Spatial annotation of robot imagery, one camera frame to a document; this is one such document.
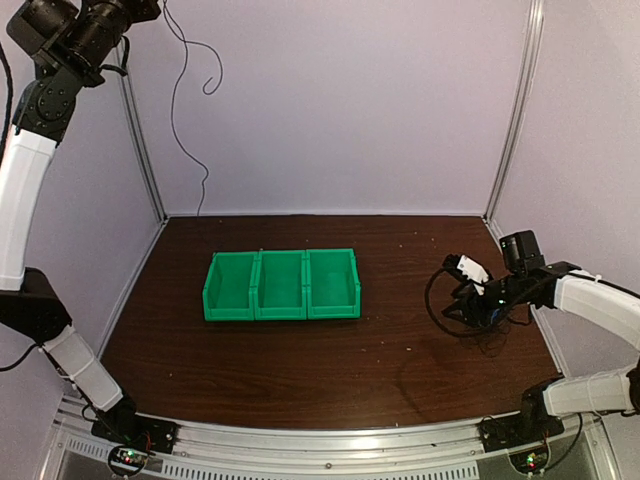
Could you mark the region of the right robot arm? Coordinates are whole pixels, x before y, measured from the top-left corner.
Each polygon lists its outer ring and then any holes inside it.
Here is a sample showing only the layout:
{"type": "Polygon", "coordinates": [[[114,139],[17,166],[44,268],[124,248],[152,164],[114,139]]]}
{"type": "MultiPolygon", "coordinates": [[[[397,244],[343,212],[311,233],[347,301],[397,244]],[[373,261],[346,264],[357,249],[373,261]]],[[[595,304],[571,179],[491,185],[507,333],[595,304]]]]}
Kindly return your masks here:
{"type": "MultiPolygon", "coordinates": [[[[633,349],[639,347],[639,296],[576,264],[549,263],[531,230],[518,231],[499,241],[505,276],[496,278],[467,255],[450,254],[437,270],[456,280],[452,302],[440,313],[426,309],[441,326],[445,320],[458,322],[462,330],[446,328],[457,338],[493,334],[505,324],[511,312],[527,305],[536,310],[557,310],[578,317],[617,337],[633,349]]],[[[564,377],[529,388],[513,419],[512,430],[519,440],[537,440],[562,417],[583,413],[639,412],[639,365],[564,377]]]]}

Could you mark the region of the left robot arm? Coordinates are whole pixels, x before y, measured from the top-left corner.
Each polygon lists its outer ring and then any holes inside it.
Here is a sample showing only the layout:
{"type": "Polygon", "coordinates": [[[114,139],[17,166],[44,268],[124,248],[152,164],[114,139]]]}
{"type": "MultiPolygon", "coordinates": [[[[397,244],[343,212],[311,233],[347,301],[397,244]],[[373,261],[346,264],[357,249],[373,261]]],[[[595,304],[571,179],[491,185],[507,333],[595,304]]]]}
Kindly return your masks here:
{"type": "Polygon", "coordinates": [[[88,401],[104,428],[123,444],[137,442],[144,424],[134,400],[73,327],[46,275],[25,263],[45,174],[85,88],[104,72],[127,74],[106,58],[136,23],[153,21],[155,1],[26,1],[7,35],[32,59],[35,78],[8,104],[1,147],[1,323],[29,338],[88,401]]]}

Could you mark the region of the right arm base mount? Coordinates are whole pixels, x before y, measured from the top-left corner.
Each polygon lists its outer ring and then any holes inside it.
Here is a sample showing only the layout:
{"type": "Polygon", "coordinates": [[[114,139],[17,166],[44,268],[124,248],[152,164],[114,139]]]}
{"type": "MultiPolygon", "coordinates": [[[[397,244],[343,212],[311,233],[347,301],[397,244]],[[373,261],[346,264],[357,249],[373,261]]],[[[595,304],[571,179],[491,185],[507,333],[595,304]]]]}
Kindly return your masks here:
{"type": "Polygon", "coordinates": [[[559,419],[534,424],[522,414],[485,416],[477,429],[486,453],[506,451],[514,470],[527,476],[541,474],[551,465],[549,441],[565,431],[559,419]]]}

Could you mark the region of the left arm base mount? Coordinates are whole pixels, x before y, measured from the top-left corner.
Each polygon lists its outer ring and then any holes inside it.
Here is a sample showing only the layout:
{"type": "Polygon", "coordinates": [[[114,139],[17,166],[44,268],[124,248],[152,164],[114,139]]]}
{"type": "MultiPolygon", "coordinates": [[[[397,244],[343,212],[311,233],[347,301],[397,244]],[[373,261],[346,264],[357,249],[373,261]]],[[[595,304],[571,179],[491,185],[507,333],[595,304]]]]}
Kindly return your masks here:
{"type": "Polygon", "coordinates": [[[113,443],[106,463],[113,474],[130,478],[140,474],[158,454],[171,454],[177,440],[175,422],[135,415],[133,426],[117,429],[99,416],[92,422],[91,434],[113,443]]]}

